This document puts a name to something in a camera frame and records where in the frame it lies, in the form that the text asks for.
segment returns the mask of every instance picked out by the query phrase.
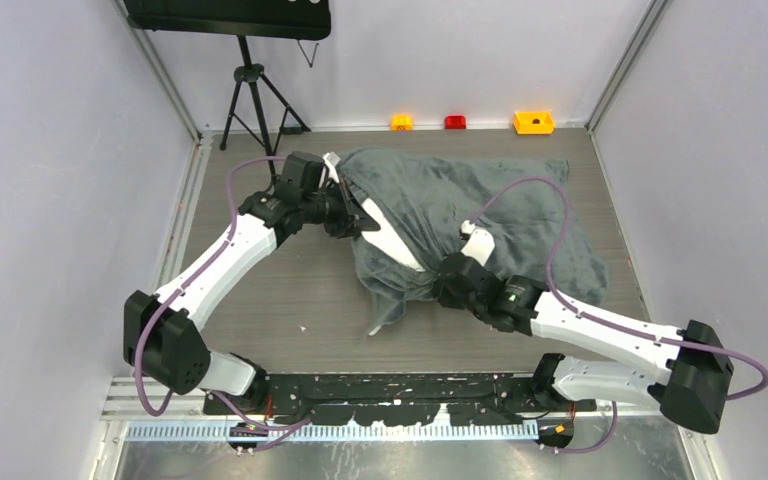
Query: yellow block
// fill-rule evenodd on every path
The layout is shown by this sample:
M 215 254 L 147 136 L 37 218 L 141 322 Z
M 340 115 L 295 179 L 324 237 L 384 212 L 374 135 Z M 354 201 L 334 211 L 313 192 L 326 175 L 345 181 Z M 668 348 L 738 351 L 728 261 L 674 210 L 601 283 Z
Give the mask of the yellow block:
M 393 115 L 390 120 L 390 130 L 413 130 L 413 119 L 410 115 Z
M 514 128 L 520 135 L 548 135 L 555 130 L 555 121 L 549 112 L 516 112 Z

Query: robotic arm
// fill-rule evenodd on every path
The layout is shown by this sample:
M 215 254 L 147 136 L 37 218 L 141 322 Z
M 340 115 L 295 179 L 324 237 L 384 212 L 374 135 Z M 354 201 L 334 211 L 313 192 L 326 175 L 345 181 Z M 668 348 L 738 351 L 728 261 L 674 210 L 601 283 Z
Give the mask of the robotic arm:
M 351 196 L 345 181 L 326 166 L 321 157 L 291 154 L 274 191 L 247 198 L 235 225 L 185 272 L 154 295 L 134 292 L 125 303 L 125 360 L 135 364 L 139 338 L 161 308 L 158 298 L 181 290 L 185 293 L 172 301 L 148 333 L 143 373 L 177 394 L 196 388 L 217 390 L 233 395 L 244 410 L 261 405 L 270 388 L 266 371 L 246 358 L 211 351 L 199 332 L 228 291 L 304 224 L 322 224 L 338 238 L 380 228 Z M 713 329 L 693 320 L 684 329 L 643 323 L 560 293 L 578 309 L 573 313 L 546 285 L 522 276 L 501 280 L 485 269 L 495 245 L 489 232 L 468 222 L 461 232 L 466 245 L 444 259 L 434 285 L 441 305 L 469 310 L 503 332 L 561 340 L 615 360 L 544 355 L 532 377 L 532 395 L 542 407 L 555 409 L 592 398 L 659 405 L 679 425 L 702 433 L 718 431 L 733 372 L 727 357 L 644 341 L 581 316 L 586 311 L 645 330 L 657 339 L 721 346 Z

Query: gray cloth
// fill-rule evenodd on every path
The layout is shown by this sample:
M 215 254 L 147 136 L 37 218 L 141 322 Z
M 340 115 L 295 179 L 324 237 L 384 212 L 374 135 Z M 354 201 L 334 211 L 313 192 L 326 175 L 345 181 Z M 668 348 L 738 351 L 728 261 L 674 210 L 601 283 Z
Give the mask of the gray cloth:
M 337 165 L 361 202 L 371 198 L 426 270 L 405 267 L 362 237 L 352 241 L 358 279 L 372 293 L 374 328 L 405 314 L 409 300 L 434 300 L 431 287 L 443 258 L 460 251 L 461 223 L 496 192 L 525 176 L 543 176 L 563 185 L 566 160 L 444 160 L 386 148 L 340 154 Z M 560 232 L 563 202 L 548 185 L 528 182 L 504 195 L 481 217 L 496 241 L 486 267 L 504 279 L 524 275 L 545 282 L 546 257 Z M 608 267 L 573 218 L 552 267 L 563 292 L 600 305 L 608 291 Z

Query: black tripod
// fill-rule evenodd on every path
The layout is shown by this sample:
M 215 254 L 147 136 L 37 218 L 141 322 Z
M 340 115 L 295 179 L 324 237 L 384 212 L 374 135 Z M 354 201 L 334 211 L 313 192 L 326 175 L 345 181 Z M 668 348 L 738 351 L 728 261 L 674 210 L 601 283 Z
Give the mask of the black tripod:
M 281 92 L 275 88 L 275 85 L 273 85 L 272 82 L 269 81 L 269 78 L 266 77 L 266 74 L 263 73 L 263 65 L 259 63 L 252 63 L 251 53 L 249 53 L 249 44 L 246 42 L 246 37 L 237 36 L 237 40 L 240 43 L 240 52 L 243 54 L 243 66 L 237 67 L 237 69 L 234 70 L 234 81 L 236 82 L 236 85 L 234 86 L 234 95 L 231 97 L 231 107 L 228 109 L 228 119 L 225 121 L 225 131 L 222 133 L 222 142 L 219 144 L 219 149 L 225 150 L 225 147 L 228 144 L 228 131 L 231 129 L 231 121 L 236 118 L 237 121 L 240 122 L 243 127 L 251 134 L 251 136 L 254 137 L 254 139 L 257 140 L 257 142 L 263 147 L 266 152 L 266 156 L 272 156 L 275 155 L 275 152 L 278 150 L 278 143 L 281 142 L 281 135 L 283 133 L 287 132 L 290 134 L 309 132 L 310 128 L 305 125 L 296 111 L 293 110 L 293 107 L 291 107 L 290 104 L 287 103 L 287 100 L 284 99 L 284 96 L 281 95 Z M 266 83 L 266 86 L 272 90 L 272 93 L 274 93 L 278 100 L 284 105 L 284 117 L 281 119 L 281 128 L 278 130 L 278 137 L 275 139 L 274 147 L 269 142 L 269 132 L 266 131 L 266 117 L 263 115 L 263 105 L 260 103 L 260 93 L 257 90 L 257 81 L 260 79 L 263 79 L 263 82 Z M 235 113 L 237 108 L 237 97 L 240 96 L 240 86 L 243 84 L 243 82 L 248 83 L 249 88 L 252 91 L 252 103 L 254 103 L 254 111 L 257 114 L 257 123 L 260 127 L 260 137 L 258 137 L 257 134 L 255 134 L 252 129 L 249 128 L 249 126 L 246 125 L 246 123 L 243 122 L 243 120 Z M 287 121 L 288 113 L 296 119 L 299 127 L 295 129 L 292 127 L 284 127 L 284 122 Z M 272 162 L 269 162 L 269 170 L 274 177 L 275 166 L 272 164 Z

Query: concrete floor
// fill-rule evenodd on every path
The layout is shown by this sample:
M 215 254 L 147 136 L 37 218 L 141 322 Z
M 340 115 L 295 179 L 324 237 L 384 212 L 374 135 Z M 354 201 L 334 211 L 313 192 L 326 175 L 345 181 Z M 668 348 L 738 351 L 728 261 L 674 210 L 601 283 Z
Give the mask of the concrete floor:
M 241 161 L 263 155 L 247 134 L 220 151 L 216 137 L 196 207 L 184 265 L 227 227 L 224 179 Z M 443 158 L 566 158 L 573 208 L 611 268 L 603 305 L 646 318 L 637 281 L 617 226 L 602 170 L 586 131 L 525 137 L 509 130 L 306 133 L 281 140 L 279 154 L 322 154 L 379 145 Z M 268 184 L 266 165 L 238 174 L 236 201 Z M 308 226 L 258 264 L 216 309 L 203 334 L 215 349 L 248 357 L 272 372 L 531 371 L 545 352 L 593 354 L 555 341 L 492 331 L 466 312 L 409 304 L 407 316 L 378 335 L 365 335 L 371 299 L 354 273 L 348 240 Z

